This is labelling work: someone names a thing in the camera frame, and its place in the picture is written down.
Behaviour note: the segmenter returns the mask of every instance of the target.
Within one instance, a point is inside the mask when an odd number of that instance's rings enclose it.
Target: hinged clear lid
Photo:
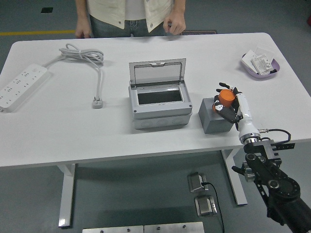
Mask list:
[[[130,63],[131,85],[181,82],[184,80],[186,59]]]

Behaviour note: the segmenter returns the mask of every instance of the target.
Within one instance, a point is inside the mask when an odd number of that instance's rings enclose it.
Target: yellow floor line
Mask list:
[[[33,32],[5,32],[0,33],[1,35],[43,35],[43,34],[66,34],[74,33],[75,30],[62,30],[62,31],[33,31]]]

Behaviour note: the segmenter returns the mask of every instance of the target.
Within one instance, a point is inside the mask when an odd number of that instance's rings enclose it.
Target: gray block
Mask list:
[[[199,110],[199,117],[203,126],[204,133],[222,133],[231,130],[233,124],[223,119],[212,109],[214,98],[202,100]]]

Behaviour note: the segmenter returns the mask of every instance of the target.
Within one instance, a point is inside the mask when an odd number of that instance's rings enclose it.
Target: jeans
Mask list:
[[[166,35],[163,23],[148,32],[146,19],[126,20],[124,29],[118,28],[111,24],[102,22],[93,16],[90,16],[91,27],[94,38],[103,37],[130,37],[133,36],[161,36]]]

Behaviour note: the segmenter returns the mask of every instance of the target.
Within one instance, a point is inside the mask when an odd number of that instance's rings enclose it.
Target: power outlet socket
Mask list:
[[[15,110],[48,77],[48,69],[31,64],[0,91],[0,109],[6,112]]]

